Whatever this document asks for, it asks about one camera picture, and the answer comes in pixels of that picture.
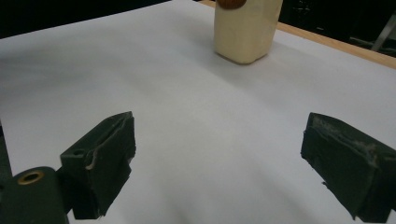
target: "screw hole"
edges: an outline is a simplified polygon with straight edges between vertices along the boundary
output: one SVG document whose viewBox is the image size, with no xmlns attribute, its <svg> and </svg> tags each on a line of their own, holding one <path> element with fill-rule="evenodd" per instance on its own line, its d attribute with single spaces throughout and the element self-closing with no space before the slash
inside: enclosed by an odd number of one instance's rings
<svg viewBox="0 0 396 224">
<path fill-rule="evenodd" d="M 29 172 L 18 179 L 20 185 L 30 185 L 43 178 L 44 173 L 42 171 Z"/>
</svg>

